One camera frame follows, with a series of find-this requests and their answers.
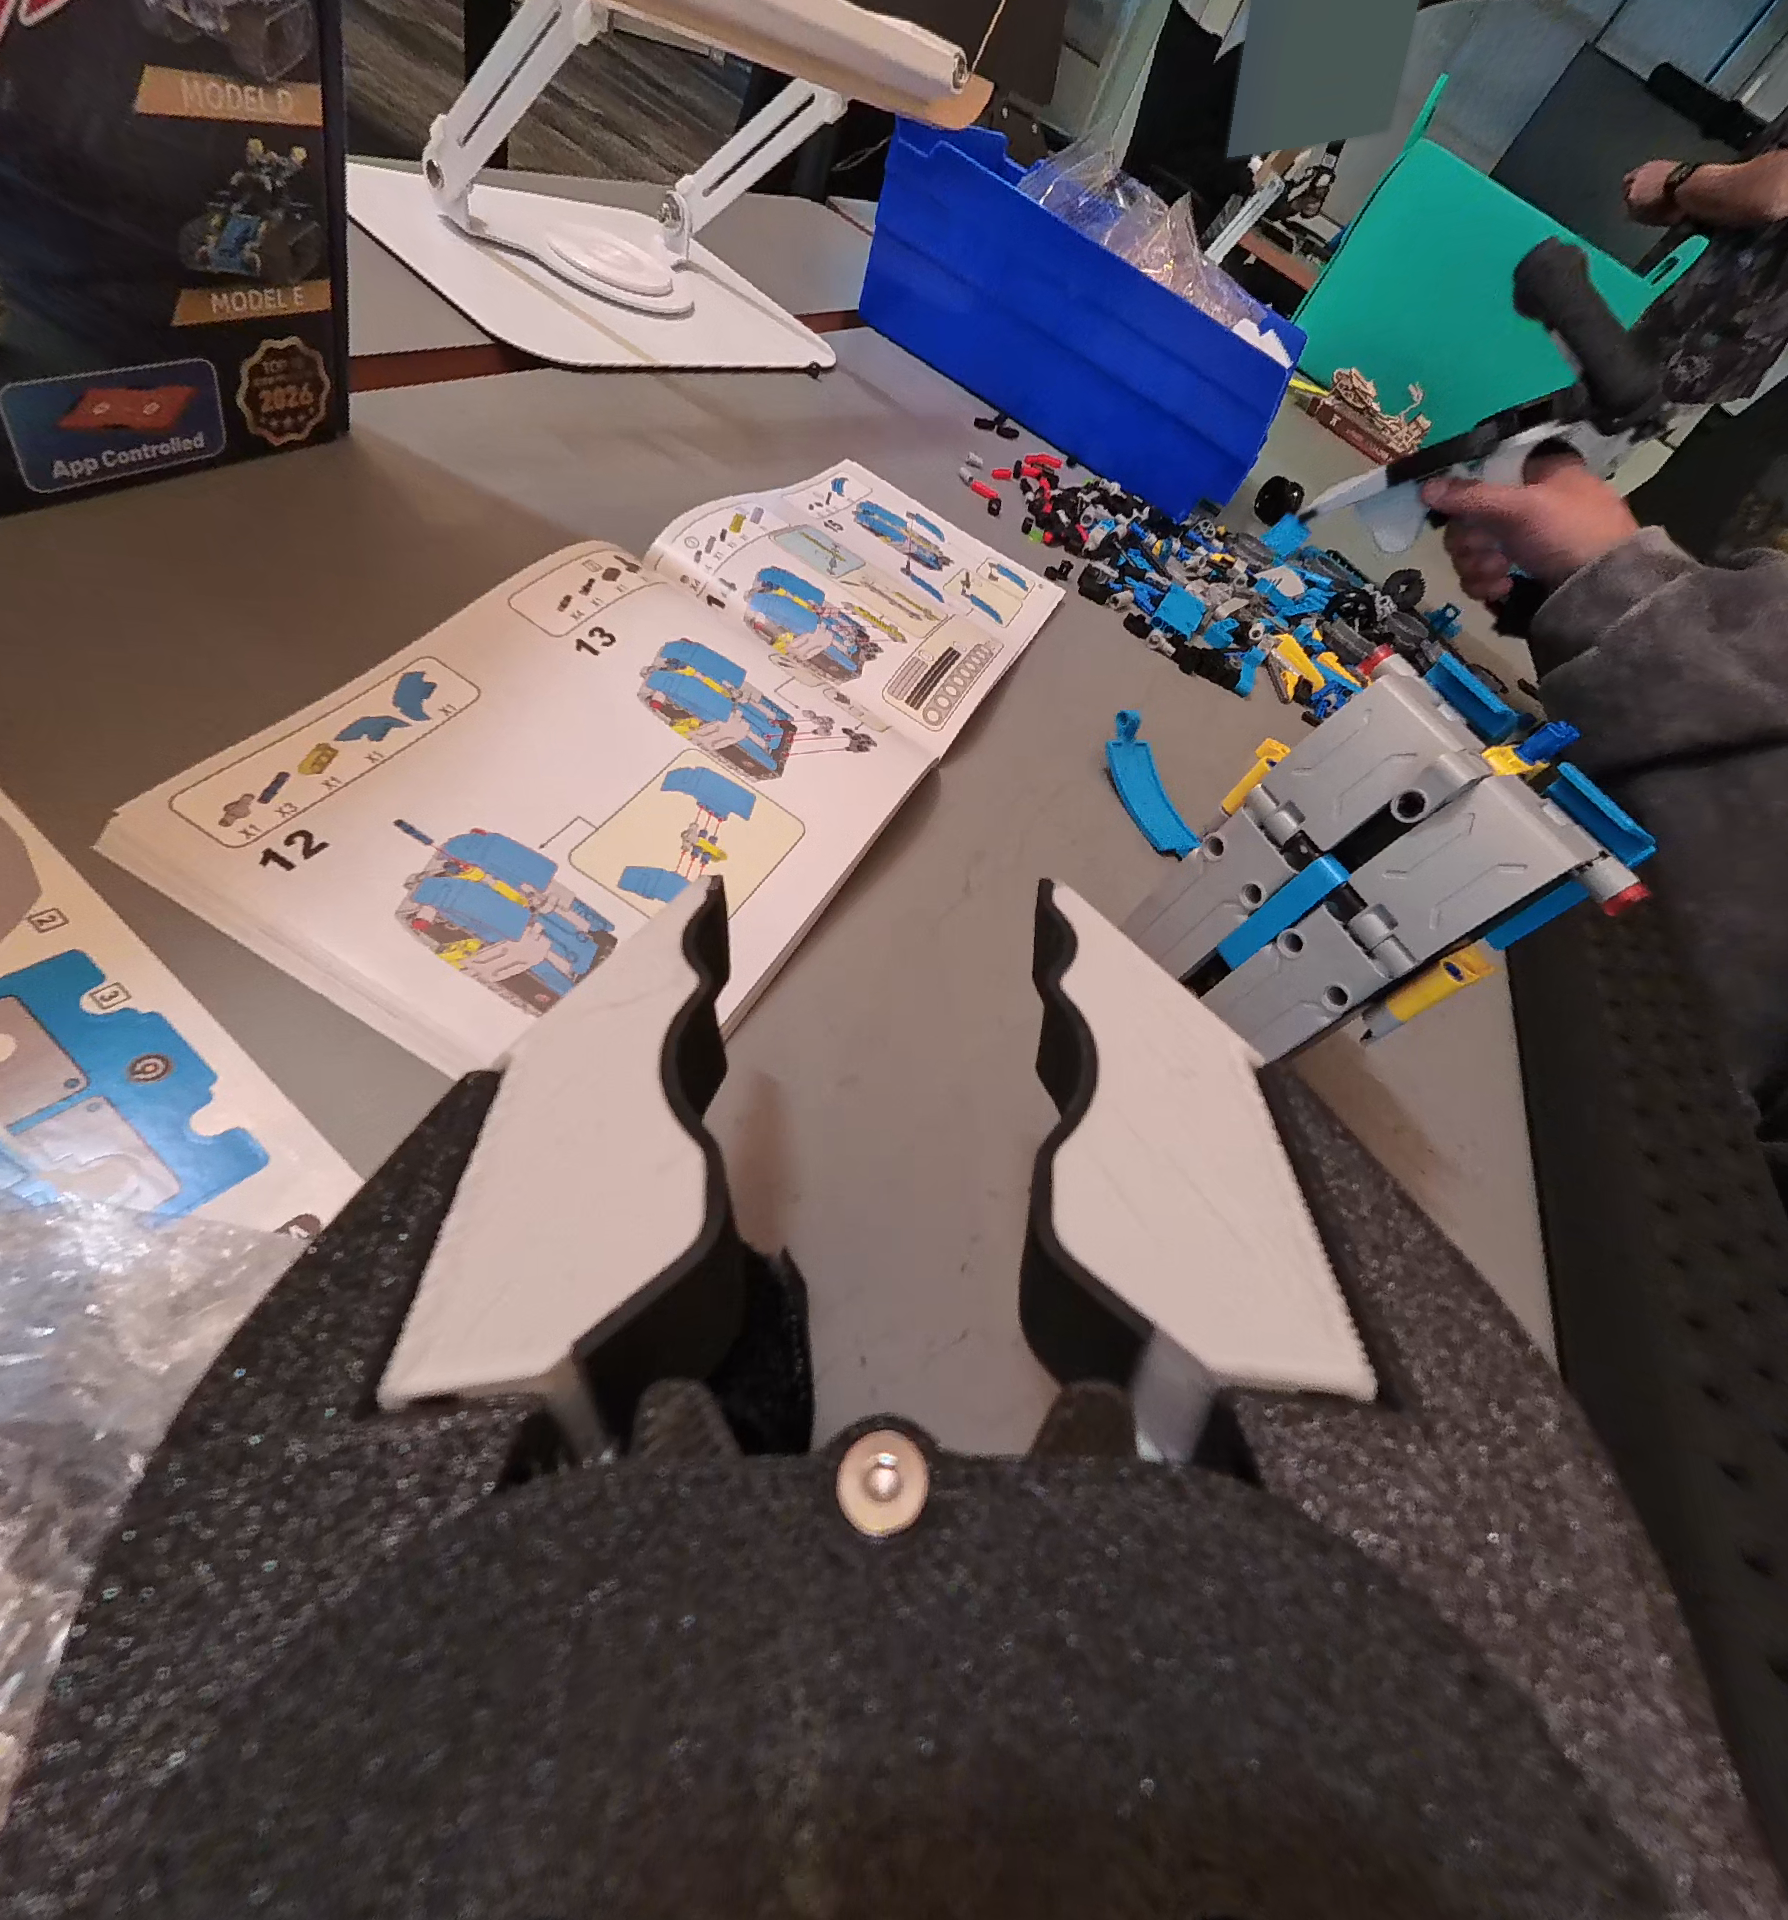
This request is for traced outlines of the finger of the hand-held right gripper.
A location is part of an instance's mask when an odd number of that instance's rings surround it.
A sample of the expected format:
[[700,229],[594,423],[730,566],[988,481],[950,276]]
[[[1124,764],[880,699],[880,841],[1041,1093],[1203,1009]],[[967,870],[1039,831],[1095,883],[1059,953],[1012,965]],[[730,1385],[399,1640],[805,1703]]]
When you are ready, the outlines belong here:
[[1354,511],[1368,530],[1426,530],[1441,518],[1422,507],[1420,488],[1451,469],[1451,451],[1422,447],[1383,469],[1350,474],[1317,499],[1305,499],[1292,479],[1274,474],[1258,486],[1258,523],[1277,527],[1295,518],[1300,527],[1312,527],[1317,518]]

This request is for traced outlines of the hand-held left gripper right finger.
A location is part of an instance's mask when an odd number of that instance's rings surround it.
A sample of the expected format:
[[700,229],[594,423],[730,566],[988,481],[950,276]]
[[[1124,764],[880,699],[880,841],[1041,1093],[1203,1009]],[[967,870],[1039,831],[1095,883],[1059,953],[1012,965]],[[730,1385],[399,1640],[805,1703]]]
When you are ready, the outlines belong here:
[[1194,1463],[1239,1396],[1375,1406],[1381,1383],[1258,1089],[1258,1053],[1073,886],[1039,881],[1022,1330],[1105,1383],[1135,1449]]

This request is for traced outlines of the pile of small brick parts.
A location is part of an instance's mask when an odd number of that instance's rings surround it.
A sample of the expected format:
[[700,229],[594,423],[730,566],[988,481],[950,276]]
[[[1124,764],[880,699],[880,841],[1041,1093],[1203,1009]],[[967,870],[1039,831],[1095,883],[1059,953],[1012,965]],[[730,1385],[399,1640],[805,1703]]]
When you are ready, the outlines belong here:
[[1002,411],[972,430],[980,442],[954,471],[987,514],[1016,511],[1053,582],[1116,611],[1178,672],[1235,696],[1264,684],[1304,722],[1319,722],[1368,684],[1375,654],[1392,654],[1417,672],[1457,658],[1495,699],[1532,705],[1531,678],[1507,684],[1463,641],[1453,604],[1426,604],[1420,568],[1371,571],[1312,544],[1292,514],[1304,488],[1286,474],[1257,491],[1268,523],[1232,530],[1209,508],[1163,514],[1080,459],[1027,445]]

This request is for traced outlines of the grey blue toy brick model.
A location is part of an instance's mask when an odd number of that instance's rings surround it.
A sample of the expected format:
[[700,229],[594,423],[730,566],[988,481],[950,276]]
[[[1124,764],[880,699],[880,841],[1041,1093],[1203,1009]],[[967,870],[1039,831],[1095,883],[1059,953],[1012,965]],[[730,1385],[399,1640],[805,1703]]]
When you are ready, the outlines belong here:
[[1385,1038],[1581,905],[1647,901],[1658,841],[1457,656],[1385,654],[1178,837],[1126,938],[1264,1062]]

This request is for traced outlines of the grey desk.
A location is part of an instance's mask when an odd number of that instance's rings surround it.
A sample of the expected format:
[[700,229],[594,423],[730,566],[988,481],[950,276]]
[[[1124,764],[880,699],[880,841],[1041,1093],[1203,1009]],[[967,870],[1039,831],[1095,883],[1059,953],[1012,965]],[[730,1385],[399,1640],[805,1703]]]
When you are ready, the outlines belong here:
[[[567,543],[640,549],[836,459],[995,533],[952,481],[980,402],[862,325],[832,348],[823,374],[371,356],[335,445],[0,518],[0,786],[355,1172],[447,1082],[114,870],[98,834]],[[819,1439],[895,1412],[950,1449],[1022,1453],[1053,1400],[1016,1320],[1053,1122],[1032,886],[1120,918],[1160,870],[1099,769],[1120,705],[1145,709],[1195,813],[1268,734],[1073,604],[730,1035],[713,1129],[740,1232],[807,1279]]]

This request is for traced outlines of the person's right hand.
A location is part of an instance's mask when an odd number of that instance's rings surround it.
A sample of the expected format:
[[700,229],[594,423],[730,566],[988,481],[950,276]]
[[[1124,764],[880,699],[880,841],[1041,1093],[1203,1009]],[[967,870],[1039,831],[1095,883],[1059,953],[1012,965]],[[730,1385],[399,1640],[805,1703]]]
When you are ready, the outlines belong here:
[[1517,575],[1565,585],[1642,533],[1628,499],[1557,442],[1532,447],[1515,486],[1441,474],[1420,499],[1442,518],[1460,592],[1480,605],[1502,604]]

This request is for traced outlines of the small wooden model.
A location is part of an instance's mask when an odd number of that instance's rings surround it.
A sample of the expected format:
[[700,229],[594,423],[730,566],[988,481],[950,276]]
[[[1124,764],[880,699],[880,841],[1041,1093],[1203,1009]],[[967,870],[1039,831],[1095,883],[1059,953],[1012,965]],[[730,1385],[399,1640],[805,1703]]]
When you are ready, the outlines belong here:
[[1405,386],[1404,406],[1385,411],[1375,381],[1359,367],[1332,373],[1329,386],[1312,397],[1312,418],[1375,465],[1422,447],[1434,430],[1426,392],[1417,381]]

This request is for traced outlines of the teal green board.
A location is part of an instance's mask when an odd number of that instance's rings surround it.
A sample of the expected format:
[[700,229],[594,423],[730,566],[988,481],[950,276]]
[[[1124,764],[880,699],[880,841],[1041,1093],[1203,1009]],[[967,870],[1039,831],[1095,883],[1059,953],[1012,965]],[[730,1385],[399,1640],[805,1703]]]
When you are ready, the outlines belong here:
[[1509,276],[1531,247],[1548,239],[1584,247],[1593,291],[1620,325],[1703,252],[1691,236],[1638,276],[1560,229],[1426,134],[1442,88],[1448,74],[1292,318],[1305,338],[1295,366],[1305,381],[1326,389],[1354,367],[1381,402],[1420,389],[1434,439],[1573,379],[1565,352],[1515,311]]

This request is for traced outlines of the clear plastic parts bags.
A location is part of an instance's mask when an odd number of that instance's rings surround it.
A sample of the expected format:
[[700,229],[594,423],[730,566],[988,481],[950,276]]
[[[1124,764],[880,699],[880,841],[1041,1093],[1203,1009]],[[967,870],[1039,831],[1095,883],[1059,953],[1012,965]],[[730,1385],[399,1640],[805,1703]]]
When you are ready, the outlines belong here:
[[1194,202],[1167,204],[1154,188],[1126,175],[1099,136],[1036,162],[1027,168],[1019,191],[1235,338],[1292,367],[1292,348],[1268,327],[1268,309],[1205,262],[1194,229]]

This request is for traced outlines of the blue plastic bin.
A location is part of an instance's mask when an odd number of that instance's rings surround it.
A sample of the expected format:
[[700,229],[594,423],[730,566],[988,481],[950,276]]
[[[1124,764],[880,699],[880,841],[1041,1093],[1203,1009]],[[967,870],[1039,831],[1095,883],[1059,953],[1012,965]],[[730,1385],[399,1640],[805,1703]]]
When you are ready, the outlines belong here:
[[1022,193],[1000,130],[895,122],[858,314],[1167,514],[1243,491],[1305,336],[1258,348]]

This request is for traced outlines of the open instruction booklet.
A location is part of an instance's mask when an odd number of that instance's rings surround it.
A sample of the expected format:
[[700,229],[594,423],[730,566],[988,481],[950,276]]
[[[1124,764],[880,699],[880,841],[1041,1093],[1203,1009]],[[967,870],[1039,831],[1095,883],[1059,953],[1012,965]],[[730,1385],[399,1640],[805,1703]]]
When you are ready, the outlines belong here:
[[1063,597],[840,461],[552,553],[98,853],[447,1076],[719,881],[730,1025]]

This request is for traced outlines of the blue grey sticker sheet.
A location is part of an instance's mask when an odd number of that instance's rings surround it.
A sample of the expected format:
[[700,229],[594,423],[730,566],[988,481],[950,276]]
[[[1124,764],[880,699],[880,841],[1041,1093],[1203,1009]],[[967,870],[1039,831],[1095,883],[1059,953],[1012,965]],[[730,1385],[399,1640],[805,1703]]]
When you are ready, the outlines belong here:
[[310,1239],[358,1183],[0,790],[0,1192]]

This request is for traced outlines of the crumpled clear plastic bag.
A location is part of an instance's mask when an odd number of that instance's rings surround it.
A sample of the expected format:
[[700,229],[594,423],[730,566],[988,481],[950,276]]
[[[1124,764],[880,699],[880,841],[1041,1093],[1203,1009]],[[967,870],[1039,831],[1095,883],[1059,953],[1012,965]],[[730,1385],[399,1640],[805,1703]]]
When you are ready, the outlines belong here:
[[0,1824],[98,1548],[305,1246],[0,1192]]

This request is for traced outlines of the white folding book stand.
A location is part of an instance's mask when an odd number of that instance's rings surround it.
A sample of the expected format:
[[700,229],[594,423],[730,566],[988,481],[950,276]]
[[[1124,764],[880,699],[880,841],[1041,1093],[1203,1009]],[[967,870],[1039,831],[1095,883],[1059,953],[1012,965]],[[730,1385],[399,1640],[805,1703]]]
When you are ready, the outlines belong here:
[[[650,217],[482,184],[543,83],[619,15],[789,83]],[[858,5],[523,5],[433,116],[418,172],[348,162],[348,217],[492,340],[552,367],[826,373],[826,338],[705,252],[705,229],[852,101],[962,130],[988,98],[954,39]]]

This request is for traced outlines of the dark toy kit box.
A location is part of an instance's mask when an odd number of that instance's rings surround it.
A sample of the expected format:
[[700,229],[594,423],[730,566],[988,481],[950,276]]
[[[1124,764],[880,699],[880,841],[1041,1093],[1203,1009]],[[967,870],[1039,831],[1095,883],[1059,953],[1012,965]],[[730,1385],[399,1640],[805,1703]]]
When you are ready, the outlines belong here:
[[0,5],[0,518],[349,430],[336,5]]

